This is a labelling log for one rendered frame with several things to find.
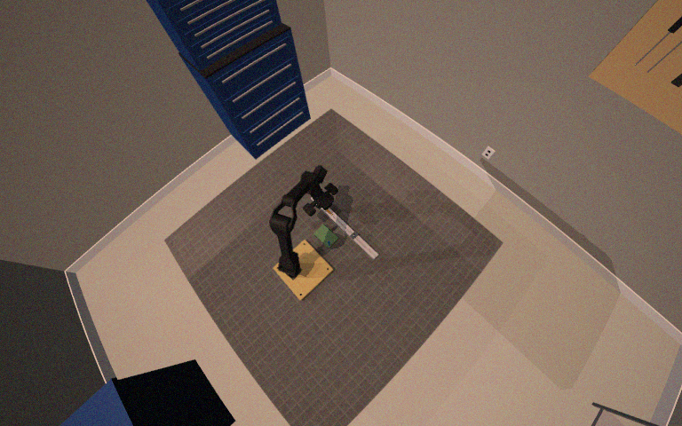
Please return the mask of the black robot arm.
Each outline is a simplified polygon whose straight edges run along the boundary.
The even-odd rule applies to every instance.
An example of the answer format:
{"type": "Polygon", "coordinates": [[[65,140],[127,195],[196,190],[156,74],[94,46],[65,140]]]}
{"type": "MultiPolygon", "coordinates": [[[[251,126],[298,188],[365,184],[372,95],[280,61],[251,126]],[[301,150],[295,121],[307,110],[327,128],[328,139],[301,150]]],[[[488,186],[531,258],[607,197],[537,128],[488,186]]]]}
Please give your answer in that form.
{"type": "MultiPolygon", "coordinates": [[[[315,167],[313,172],[304,171],[300,176],[300,181],[289,191],[284,194],[281,203],[276,206],[269,220],[269,225],[273,233],[278,236],[278,241],[281,248],[281,257],[279,258],[278,271],[285,273],[291,279],[295,279],[303,270],[300,268],[298,254],[293,251],[293,245],[290,239],[290,232],[294,228],[297,220],[296,206],[297,202],[306,194],[316,196],[321,192],[319,186],[327,174],[327,170],[319,165],[315,167]],[[278,214],[284,206],[291,207],[292,218],[278,214]],[[301,271],[302,270],[302,271],[301,271]]],[[[316,197],[317,198],[317,197],[316,197]]],[[[325,193],[315,202],[324,210],[332,206],[334,197],[332,194],[325,193]]]]}

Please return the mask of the green tray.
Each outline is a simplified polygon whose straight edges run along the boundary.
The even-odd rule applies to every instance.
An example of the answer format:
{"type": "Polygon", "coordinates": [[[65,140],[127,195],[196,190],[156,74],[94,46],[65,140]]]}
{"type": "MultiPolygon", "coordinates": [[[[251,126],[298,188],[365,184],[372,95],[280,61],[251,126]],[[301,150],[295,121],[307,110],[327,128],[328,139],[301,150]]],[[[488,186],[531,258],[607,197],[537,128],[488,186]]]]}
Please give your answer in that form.
{"type": "Polygon", "coordinates": [[[337,240],[338,237],[328,229],[324,224],[322,224],[314,233],[315,235],[326,247],[330,248],[337,240]],[[330,246],[329,246],[329,243],[330,246]]]}

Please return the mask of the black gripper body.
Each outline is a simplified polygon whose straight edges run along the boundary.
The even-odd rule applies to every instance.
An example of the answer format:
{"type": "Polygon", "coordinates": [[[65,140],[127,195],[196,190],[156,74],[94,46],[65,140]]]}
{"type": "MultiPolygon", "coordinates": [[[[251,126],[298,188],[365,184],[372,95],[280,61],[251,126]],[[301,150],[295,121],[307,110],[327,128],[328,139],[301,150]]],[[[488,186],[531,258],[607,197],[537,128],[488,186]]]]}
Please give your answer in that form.
{"type": "MultiPolygon", "coordinates": [[[[331,193],[332,195],[335,195],[335,194],[338,192],[337,188],[336,188],[334,185],[332,185],[331,183],[327,184],[324,188],[327,189],[327,191],[325,192],[326,195],[330,195],[330,193],[331,193]]],[[[307,204],[303,207],[303,210],[304,210],[310,217],[316,212],[316,210],[314,209],[314,207],[315,207],[315,206],[316,206],[317,208],[320,207],[320,205],[318,206],[318,205],[316,204],[315,198],[317,197],[316,200],[318,200],[323,194],[324,194],[324,192],[323,192],[322,190],[321,190],[321,192],[320,192],[318,195],[316,195],[316,196],[312,196],[312,195],[310,194],[310,195],[312,196],[312,198],[313,198],[313,202],[311,203],[311,205],[310,205],[309,203],[307,203],[307,204]]]]}

